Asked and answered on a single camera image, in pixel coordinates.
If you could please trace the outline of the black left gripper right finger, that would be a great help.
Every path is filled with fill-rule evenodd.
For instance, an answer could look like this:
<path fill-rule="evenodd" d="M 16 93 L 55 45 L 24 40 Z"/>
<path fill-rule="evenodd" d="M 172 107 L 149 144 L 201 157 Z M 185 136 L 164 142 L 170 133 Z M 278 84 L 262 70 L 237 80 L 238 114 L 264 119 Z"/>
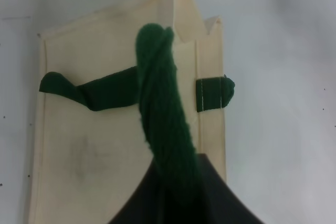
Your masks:
<path fill-rule="evenodd" d="M 198 156 L 202 174 L 201 195 L 181 218 L 181 223 L 262 223 L 228 188 L 208 157 Z"/>

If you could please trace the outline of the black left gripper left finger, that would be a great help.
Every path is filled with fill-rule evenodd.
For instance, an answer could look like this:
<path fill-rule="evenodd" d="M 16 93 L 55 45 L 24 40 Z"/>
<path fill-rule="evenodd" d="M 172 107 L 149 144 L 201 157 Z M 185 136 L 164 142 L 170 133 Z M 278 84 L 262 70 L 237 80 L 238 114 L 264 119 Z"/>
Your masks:
<path fill-rule="evenodd" d="M 130 199 L 110 223 L 162 223 L 164 186 L 151 162 Z"/>

